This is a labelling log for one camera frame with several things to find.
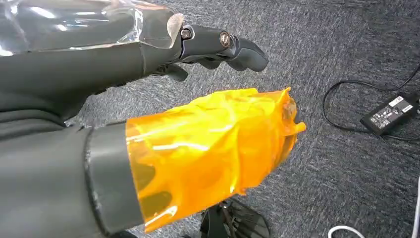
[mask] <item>power cord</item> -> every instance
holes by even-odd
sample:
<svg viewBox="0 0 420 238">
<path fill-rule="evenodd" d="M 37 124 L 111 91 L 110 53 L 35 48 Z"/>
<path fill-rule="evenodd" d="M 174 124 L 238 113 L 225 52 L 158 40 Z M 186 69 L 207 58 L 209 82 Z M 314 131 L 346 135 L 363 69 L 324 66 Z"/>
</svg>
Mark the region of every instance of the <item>power cord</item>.
<svg viewBox="0 0 420 238">
<path fill-rule="evenodd" d="M 411 238 L 417 238 L 419 233 L 419 221 L 420 221 L 420 177 L 417 184 L 417 203 L 416 203 L 416 211 L 414 215 L 414 224 L 413 224 L 413 232 Z M 359 238 L 365 238 L 362 233 L 358 230 L 348 227 L 348 226 L 335 226 L 328 231 L 328 238 L 332 238 L 332 234 L 339 230 L 347 230 L 355 233 Z"/>
<path fill-rule="evenodd" d="M 404 81 L 404 83 L 402 83 L 401 85 L 394 87 L 394 88 L 381 88 L 378 86 L 375 86 L 373 84 L 367 83 L 367 82 L 363 82 L 360 80 L 341 80 L 335 84 L 333 84 L 328 90 L 327 92 L 324 94 L 324 97 L 322 99 L 322 115 L 325 119 L 325 121 L 330 124 L 331 126 L 338 128 L 340 130 L 343 131 L 351 131 L 351 132 L 359 132 L 359 133 L 365 133 L 365 134 L 372 134 L 371 131 L 368 130 L 364 130 L 364 129 L 359 129 L 356 127 L 349 127 L 349 126 L 343 126 L 343 125 L 339 125 L 333 121 L 331 121 L 326 114 L 326 108 L 325 108 L 325 104 L 326 104 L 326 100 L 328 98 L 328 95 L 335 89 L 337 89 L 341 84 L 345 84 L 345 83 L 352 83 L 352 84 L 359 84 L 359 85 L 363 85 L 366 87 L 370 87 L 373 89 L 376 89 L 378 91 L 381 92 L 395 92 L 400 90 L 401 88 L 403 88 L 404 86 L 406 86 L 410 81 L 412 81 L 415 77 L 415 75 L 420 71 L 420 64 L 417 66 L 417 68 L 411 73 L 410 77 L 406 79 L 406 81 Z M 396 140 L 401 140 L 401 141 L 410 141 L 410 142 L 420 142 L 420 137 L 417 138 L 406 138 L 406 137 L 400 137 L 400 136 L 396 136 L 396 135 L 390 135 L 390 134 L 385 134 L 382 136 L 379 136 L 385 143 L 387 143 L 388 145 L 391 145 L 394 148 L 397 148 L 400 150 L 400 148 L 390 144 L 389 142 L 387 142 L 384 138 L 390 138 L 390 139 L 396 139 Z"/>
<path fill-rule="evenodd" d="M 415 77 L 415 75 L 420 71 L 420 64 L 417 66 L 417 68 L 411 73 L 410 77 L 408 79 L 406 79 L 406 81 L 404 81 L 404 83 L 402 83 L 401 85 L 394 87 L 394 88 L 381 88 L 378 86 L 375 86 L 373 84 L 367 83 L 367 82 L 363 82 L 360 80 L 341 80 L 335 84 L 333 84 L 325 93 L 323 99 L 322 99 L 322 115 L 325 119 L 325 121 L 327 121 L 328 124 L 330 124 L 331 126 L 338 128 L 340 130 L 343 131 L 351 131 L 351 132 L 359 132 L 359 133 L 365 133 L 365 134 L 373 134 L 371 131 L 368 130 L 364 130 L 364 129 L 359 129 L 356 127 L 349 127 L 349 126 L 343 126 L 343 125 L 339 125 L 333 121 L 331 121 L 327 115 L 326 115 L 326 109 L 325 109 L 325 104 L 326 104 L 326 99 L 328 97 L 328 95 L 334 90 L 337 89 L 338 86 L 340 86 L 341 84 L 344 83 L 353 83 L 353 84 L 359 84 L 359 85 L 363 85 L 363 86 L 367 86 L 373 89 L 376 89 L 378 91 L 381 92 L 395 92 L 400 90 L 401 88 L 403 88 L 404 86 L 406 86 L 410 81 L 413 80 L 413 78 Z M 410 152 L 413 154 L 418 154 L 419 152 L 417 151 L 412 151 L 412 150 L 407 150 L 404 149 L 402 150 L 401 148 L 389 143 L 388 141 L 386 141 L 386 138 L 390 138 L 390 139 L 396 139 L 396 140 L 401 140 L 401 141 L 409 141 L 409 142 L 420 142 L 420 138 L 406 138 L 406 137 L 400 137 L 400 136 L 396 136 L 396 135 L 390 135 L 390 134 L 385 134 L 385 135 L 377 135 L 379 137 L 380 140 L 382 140 L 384 143 L 386 143 L 387 145 L 400 150 L 402 152 Z M 420 177 L 419 177 L 419 181 L 418 181 L 418 191 L 417 191 L 417 203 L 416 203 L 416 212 L 415 212 L 415 217 L 414 217 L 414 225 L 413 225 L 413 232 L 412 232 L 412 238 L 417 238 L 418 237 L 418 232 L 419 232 L 419 221 L 420 221 Z M 340 226 L 335 226 L 333 228 L 331 228 L 328 231 L 328 238 L 332 238 L 332 234 L 336 231 L 339 230 L 347 230 L 350 232 L 355 233 L 359 238 L 365 238 L 359 231 L 357 231 L 356 229 L 349 227 L 349 226 L 344 226 L 344 225 L 340 225 Z"/>
</svg>

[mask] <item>carpet floor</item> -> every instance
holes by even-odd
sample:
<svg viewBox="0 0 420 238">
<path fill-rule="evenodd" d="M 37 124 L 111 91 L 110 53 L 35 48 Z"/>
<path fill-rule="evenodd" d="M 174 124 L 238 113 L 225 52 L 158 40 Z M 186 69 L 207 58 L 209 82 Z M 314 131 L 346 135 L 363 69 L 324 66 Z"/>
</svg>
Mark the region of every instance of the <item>carpet floor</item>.
<svg viewBox="0 0 420 238">
<path fill-rule="evenodd" d="M 325 238 L 336 225 L 366 237 L 408 237 L 413 225 L 420 156 L 406 156 L 376 137 L 343 132 L 322 119 L 321 99 L 342 79 L 391 87 L 420 61 L 416 0 L 156 0 L 188 23 L 223 28 L 256 42 L 270 64 L 261 73 L 188 65 L 185 82 L 149 77 L 90 97 L 72 119 L 86 125 L 153 114 L 217 90 L 292 87 L 308 130 L 290 158 L 240 200 L 267 219 L 274 238 Z M 404 90 L 418 89 L 418 80 Z M 353 126 L 392 93 L 343 85 L 331 96 L 332 120 Z M 419 136 L 415 119 L 397 133 Z M 401 148 L 418 144 L 395 142 Z M 178 238 L 199 227 L 195 215 L 139 237 Z M 337 232 L 336 237 L 353 237 Z"/>
</svg>

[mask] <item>power adapter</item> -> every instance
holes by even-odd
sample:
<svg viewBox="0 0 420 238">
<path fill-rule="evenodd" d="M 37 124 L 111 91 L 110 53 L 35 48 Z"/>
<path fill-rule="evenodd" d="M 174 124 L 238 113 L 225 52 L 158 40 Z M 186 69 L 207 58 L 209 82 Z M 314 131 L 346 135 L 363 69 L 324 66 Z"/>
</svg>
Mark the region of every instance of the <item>power adapter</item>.
<svg viewBox="0 0 420 238">
<path fill-rule="evenodd" d="M 383 135 L 407 121 L 418 108 L 415 98 L 400 93 L 365 115 L 360 122 L 376 135 Z"/>
</svg>

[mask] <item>orange translucent film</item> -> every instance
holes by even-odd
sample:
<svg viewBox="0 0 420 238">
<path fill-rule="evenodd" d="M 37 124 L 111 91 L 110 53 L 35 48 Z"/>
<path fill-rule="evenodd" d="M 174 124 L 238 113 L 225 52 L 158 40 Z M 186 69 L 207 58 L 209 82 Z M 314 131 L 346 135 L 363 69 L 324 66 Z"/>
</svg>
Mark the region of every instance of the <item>orange translucent film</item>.
<svg viewBox="0 0 420 238">
<path fill-rule="evenodd" d="M 289 91 L 215 92 L 129 119 L 127 148 L 146 232 L 258 186 L 306 128 L 294 123 Z"/>
</svg>

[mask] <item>label on adapter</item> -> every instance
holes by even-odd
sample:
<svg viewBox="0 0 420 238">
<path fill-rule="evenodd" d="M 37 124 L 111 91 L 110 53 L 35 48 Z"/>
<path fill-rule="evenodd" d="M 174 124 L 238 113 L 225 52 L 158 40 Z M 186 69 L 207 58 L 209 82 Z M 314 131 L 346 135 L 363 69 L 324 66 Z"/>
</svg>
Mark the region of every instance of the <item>label on adapter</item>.
<svg viewBox="0 0 420 238">
<path fill-rule="evenodd" d="M 383 129 L 391 122 L 402 117 L 404 113 L 408 112 L 413 108 L 413 105 L 404 100 L 403 97 L 399 96 L 391 101 L 385 108 L 378 111 L 372 117 L 370 121 L 380 129 Z"/>
</svg>

